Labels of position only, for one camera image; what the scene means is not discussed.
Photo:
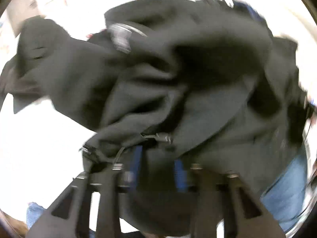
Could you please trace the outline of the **black hooded jacket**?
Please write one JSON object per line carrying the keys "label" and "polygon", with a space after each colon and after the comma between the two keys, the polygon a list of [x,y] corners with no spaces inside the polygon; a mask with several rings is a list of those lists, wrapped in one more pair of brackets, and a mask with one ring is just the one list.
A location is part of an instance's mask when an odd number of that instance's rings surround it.
{"label": "black hooded jacket", "polygon": [[[87,41],[50,19],[25,20],[1,73],[1,99],[11,94],[15,112],[48,97],[94,132],[83,171],[27,237],[88,237],[94,191],[96,237],[122,237],[120,219],[140,234],[216,237],[223,221],[225,237],[285,237],[261,195],[297,156],[313,110],[297,44],[244,4],[219,0],[136,0],[105,19]],[[175,186],[177,159],[187,192]]]}

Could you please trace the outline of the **patterned cartoon bed sheet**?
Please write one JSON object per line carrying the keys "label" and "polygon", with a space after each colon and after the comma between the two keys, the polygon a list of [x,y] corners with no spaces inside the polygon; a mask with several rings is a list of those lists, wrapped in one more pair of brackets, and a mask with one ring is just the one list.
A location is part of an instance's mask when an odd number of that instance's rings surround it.
{"label": "patterned cartoon bed sheet", "polygon": [[[12,0],[1,16],[1,64],[17,51],[16,23],[35,12],[52,19],[74,38],[103,29],[104,13],[133,0]],[[239,0],[248,3],[277,36],[298,44],[301,83],[316,98],[316,23],[302,0]],[[29,203],[48,207],[81,171],[78,149],[92,132],[57,112],[47,98],[13,112],[8,95],[1,110],[1,209],[25,221]]]}

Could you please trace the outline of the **person's blue jeans leg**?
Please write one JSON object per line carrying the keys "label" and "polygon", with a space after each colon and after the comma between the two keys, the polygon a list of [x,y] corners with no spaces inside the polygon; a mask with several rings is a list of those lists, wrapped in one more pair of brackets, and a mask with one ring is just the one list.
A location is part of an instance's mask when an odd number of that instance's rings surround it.
{"label": "person's blue jeans leg", "polygon": [[261,202],[288,232],[298,222],[306,193],[307,156],[302,146],[276,182],[261,195]]}

